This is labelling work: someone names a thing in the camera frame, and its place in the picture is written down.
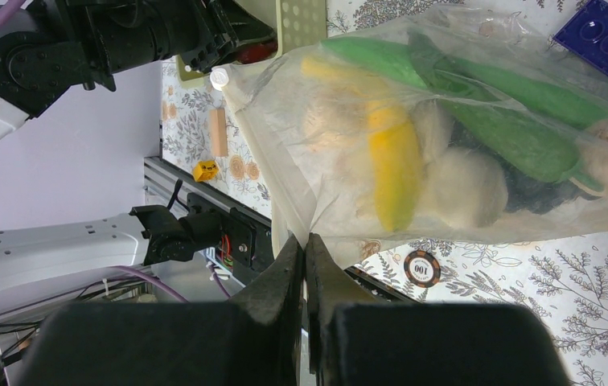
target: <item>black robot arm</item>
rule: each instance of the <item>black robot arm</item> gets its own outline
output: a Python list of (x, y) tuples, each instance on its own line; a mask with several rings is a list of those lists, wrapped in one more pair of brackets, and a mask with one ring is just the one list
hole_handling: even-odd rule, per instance
[(0, 97), (34, 118), (75, 84), (173, 55), (209, 72), (274, 37), (233, 0), (34, 0), (0, 29)]

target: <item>white bottle cap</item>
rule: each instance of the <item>white bottle cap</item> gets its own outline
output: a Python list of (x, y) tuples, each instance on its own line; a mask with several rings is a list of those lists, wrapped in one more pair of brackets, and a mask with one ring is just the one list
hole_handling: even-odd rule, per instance
[(212, 86), (221, 91), (224, 87), (231, 81), (228, 75), (227, 68), (214, 68), (212, 69), (212, 74), (209, 75), (209, 81), (212, 82)]

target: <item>red object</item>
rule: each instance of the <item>red object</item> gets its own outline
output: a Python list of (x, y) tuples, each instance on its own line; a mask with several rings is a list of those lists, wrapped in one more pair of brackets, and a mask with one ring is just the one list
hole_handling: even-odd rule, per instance
[(276, 41), (254, 44), (240, 51), (236, 60), (242, 64), (252, 64), (268, 59), (275, 51), (278, 51)]

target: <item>black bracket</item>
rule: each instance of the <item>black bracket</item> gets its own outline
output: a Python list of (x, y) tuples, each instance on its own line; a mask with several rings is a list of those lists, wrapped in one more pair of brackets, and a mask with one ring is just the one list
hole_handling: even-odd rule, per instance
[(221, 218), (215, 212), (177, 220), (166, 207), (150, 205), (135, 207), (130, 215), (136, 216), (146, 229), (143, 237), (149, 243), (144, 265), (190, 261), (195, 252), (218, 244), (221, 238)]
[[(273, 263), (270, 222), (256, 213), (231, 207), (229, 211), (196, 193), (187, 197), (191, 213), (213, 212), (221, 218), (221, 232), (230, 240), (233, 276), (249, 283)], [(220, 243), (213, 245), (219, 248)]]

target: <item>red wire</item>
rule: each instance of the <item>red wire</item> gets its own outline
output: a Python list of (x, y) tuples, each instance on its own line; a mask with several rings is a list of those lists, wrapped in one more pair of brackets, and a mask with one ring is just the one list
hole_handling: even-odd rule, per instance
[(226, 255), (228, 255), (228, 257), (231, 256), (231, 241), (228, 239), (228, 235), (225, 235), (224, 237), (226, 237), (226, 245), (228, 246), (228, 251), (226, 252)]

